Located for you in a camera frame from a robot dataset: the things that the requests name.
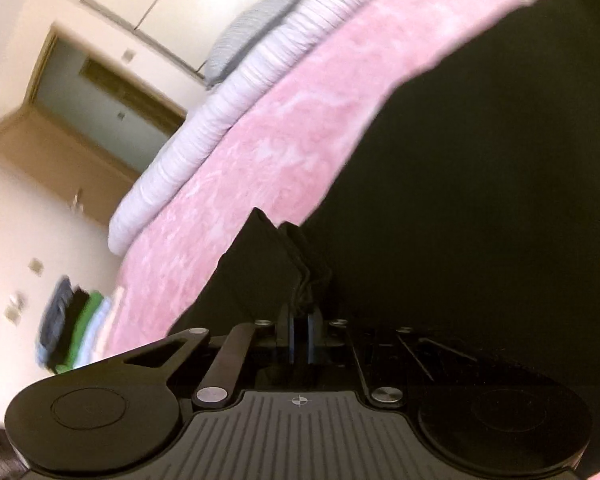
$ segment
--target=black fabric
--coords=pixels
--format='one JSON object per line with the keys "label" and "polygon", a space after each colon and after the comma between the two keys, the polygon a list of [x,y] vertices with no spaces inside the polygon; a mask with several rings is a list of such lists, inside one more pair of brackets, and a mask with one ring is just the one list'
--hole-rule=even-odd
{"label": "black fabric", "polygon": [[55,370],[59,364],[63,364],[66,361],[69,346],[71,346],[71,339],[74,335],[75,324],[87,301],[89,301],[88,293],[79,287],[76,288],[74,296],[65,310],[64,327],[62,328],[58,344],[46,362],[46,367],[49,370]]}
{"label": "black fabric", "polygon": [[331,271],[309,247],[299,228],[278,229],[254,208],[195,303],[171,327],[195,326],[224,335],[257,319],[276,321],[284,304],[307,312],[320,301]]}
{"label": "black fabric", "polygon": [[516,10],[403,84],[301,229],[326,317],[443,328],[571,386],[600,469],[600,0]]}

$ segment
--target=black robotic device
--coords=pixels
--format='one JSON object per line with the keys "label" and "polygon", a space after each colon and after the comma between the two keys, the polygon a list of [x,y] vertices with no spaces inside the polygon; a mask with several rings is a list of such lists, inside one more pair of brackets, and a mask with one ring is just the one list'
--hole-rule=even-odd
{"label": "black robotic device", "polygon": [[40,381],[5,424],[27,480],[569,480],[591,417],[571,390],[439,334],[283,308]]}

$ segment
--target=wall outlet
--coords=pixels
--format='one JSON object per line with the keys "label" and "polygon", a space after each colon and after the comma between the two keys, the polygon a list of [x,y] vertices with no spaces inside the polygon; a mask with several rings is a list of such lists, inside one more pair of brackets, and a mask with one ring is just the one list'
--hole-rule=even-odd
{"label": "wall outlet", "polygon": [[4,317],[11,321],[14,325],[17,325],[20,322],[20,314],[20,310],[13,306],[8,306],[4,311]]}
{"label": "wall outlet", "polygon": [[42,271],[45,270],[44,264],[37,258],[33,258],[29,262],[29,269],[38,276],[42,276]]}
{"label": "wall outlet", "polygon": [[131,49],[127,49],[127,50],[125,50],[125,53],[122,55],[122,61],[124,61],[125,63],[131,63],[135,57],[136,57],[136,53]]}

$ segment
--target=wooden door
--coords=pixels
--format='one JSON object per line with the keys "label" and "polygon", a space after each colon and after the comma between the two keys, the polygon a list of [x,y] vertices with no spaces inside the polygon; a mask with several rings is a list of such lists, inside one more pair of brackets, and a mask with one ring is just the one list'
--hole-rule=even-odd
{"label": "wooden door", "polygon": [[0,125],[0,156],[102,225],[138,173],[33,106]]}

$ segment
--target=ribbed black surface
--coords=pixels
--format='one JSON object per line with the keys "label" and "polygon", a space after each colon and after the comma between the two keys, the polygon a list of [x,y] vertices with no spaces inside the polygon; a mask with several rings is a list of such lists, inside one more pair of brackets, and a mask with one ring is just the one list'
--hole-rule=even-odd
{"label": "ribbed black surface", "polygon": [[[397,413],[352,392],[247,392],[235,407],[195,416],[161,457],[121,480],[469,480],[433,456]],[[42,478],[30,474],[27,480]],[[575,480],[570,473],[561,480]]]}

